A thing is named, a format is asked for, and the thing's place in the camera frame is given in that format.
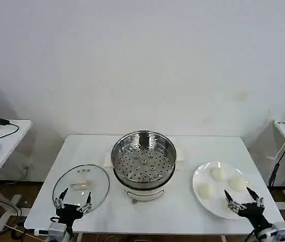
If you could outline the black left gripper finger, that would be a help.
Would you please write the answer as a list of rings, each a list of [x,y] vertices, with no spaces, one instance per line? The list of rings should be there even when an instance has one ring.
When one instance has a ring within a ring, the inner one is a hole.
[[[54,205],[56,208],[64,208],[65,207],[63,200],[66,196],[67,191],[68,191],[68,188],[66,188],[63,192],[61,192],[61,194],[57,198],[54,199]]]
[[[92,207],[91,204],[91,192],[89,192],[88,197],[86,199],[86,203],[80,208],[80,212],[83,213],[83,215],[86,215],[87,213],[90,212]]]

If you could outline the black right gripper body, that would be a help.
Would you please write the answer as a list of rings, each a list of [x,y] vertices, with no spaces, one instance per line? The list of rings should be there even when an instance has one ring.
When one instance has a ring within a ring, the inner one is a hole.
[[[255,231],[271,228],[271,223],[263,215],[265,209],[263,205],[257,205],[256,202],[241,205],[242,209],[238,211],[238,215],[247,218]]]

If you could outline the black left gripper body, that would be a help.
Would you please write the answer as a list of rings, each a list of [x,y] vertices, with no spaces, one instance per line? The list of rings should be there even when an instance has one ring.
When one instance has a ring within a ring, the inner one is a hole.
[[[56,208],[56,215],[58,217],[58,223],[73,226],[76,220],[83,217],[83,212],[78,205],[64,204],[63,208]]]

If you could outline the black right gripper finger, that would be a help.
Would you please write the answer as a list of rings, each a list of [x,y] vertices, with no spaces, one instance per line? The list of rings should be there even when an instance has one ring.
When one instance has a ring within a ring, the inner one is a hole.
[[[263,198],[259,197],[255,191],[247,187],[247,191],[253,200],[257,203],[258,207],[263,207]]]
[[[227,201],[227,206],[228,208],[233,211],[234,213],[238,214],[241,210],[244,210],[245,209],[245,206],[243,206],[242,204],[238,203],[238,202],[235,202],[231,195],[228,193],[227,190],[224,190],[224,193],[225,193],[225,198],[226,198],[226,201]]]

